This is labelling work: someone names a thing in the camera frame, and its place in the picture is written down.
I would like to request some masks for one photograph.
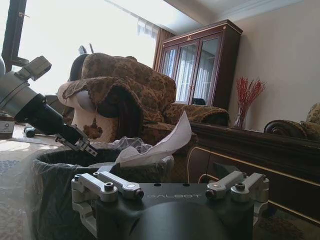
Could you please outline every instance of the glass cabinet door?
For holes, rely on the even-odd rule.
[[[195,87],[191,104],[210,105],[215,84],[220,35],[201,40],[200,59],[197,64]]]
[[[175,62],[177,56],[178,46],[175,48],[169,48],[164,50],[164,60],[161,73],[167,75],[170,78],[174,77]]]
[[[179,47],[178,66],[175,74],[176,102],[188,103],[189,101],[198,43],[199,40],[196,40]]]

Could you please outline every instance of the brown patterned upholstery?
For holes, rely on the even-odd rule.
[[[320,141],[320,124],[307,121],[301,121],[300,124],[309,140]]]
[[[75,93],[87,90],[92,103],[97,106],[98,113],[107,118],[118,117],[118,112],[121,110],[119,106],[127,106],[130,102],[129,109],[134,107],[139,109],[140,117],[144,120],[143,123],[141,121],[141,127],[138,127],[141,130],[138,135],[145,143],[154,145],[167,136],[177,124],[183,111],[186,111],[190,121],[228,125],[229,115],[224,109],[174,103],[176,100],[174,80],[137,62],[133,57],[93,53],[84,59],[81,68],[81,79],[69,84],[63,93],[63,98],[67,99]],[[124,105],[118,104],[123,101],[123,94],[119,89],[130,96],[130,101]],[[128,115],[122,121],[130,124],[131,118],[136,117]],[[124,125],[122,121],[119,120],[119,126]],[[192,134],[190,143],[177,154],[184,156],[185,159],[189,147],[196,142],[197,136]],[[181,159],[179,164],[176,164],[182,168],[175,167],[176,172],[179,172],[177,175],[180,176],[180,178],[177,175],[173,177],[176,182],[187,181],[185,165],[185,161]]]
[[[320,102],[313,105],[306,117],[306,122],[320,125]]]
[[[320,103],[311,107],[306,121],[273,120],[264,127],[264,132],[320,141]]]

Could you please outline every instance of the armchair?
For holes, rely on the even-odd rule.
[[[88,124],[94,116],[103,132],[107,125],[112,125],[114,131],[107,131],[104,142],[127,136],[140,137],[154,145],[173,130],[183,111],[190,121],[229,124],[224,109],[174,103],[175,82],[134,57],[93,53],[81,61],[71,71],[75,77],[71,76],[73,79],[59,88],[59,100],[75,108],[73,123],[80,128],[84,119]],[[108,122],[100,125],[105,119]],[[187,180],[187,151],[196,142],[197,135],[193,133],[190,143],[175,154],[173,182]]]
[[[306,121],[298,123],[290,120],[273,120],[264,127],[264,132],[320,141],[320,103],[311,107]]]

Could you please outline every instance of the window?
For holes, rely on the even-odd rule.
[[[0,2],[0,52],[2,52],[4,39],[5,39],[9,3],[10,3],[9,0],[2,0]]]
[[[82,45],[111,56],[133,56],[152,67],[158,27],[104,0],[27,0],[18,56],[43,55],[51,70],[31,88],[55,94],[70,74]]]

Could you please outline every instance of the wooden cabinet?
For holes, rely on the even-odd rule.
[[[167,39],[161,73],[176,83],[176,102],[228,109],[240,36],[229,20]]]
[[[198,145],[187,157],[189,183],[217,181],[234,167],[265,174],[270,206],[320,226],[319,142],[199,122],[191,129]]]

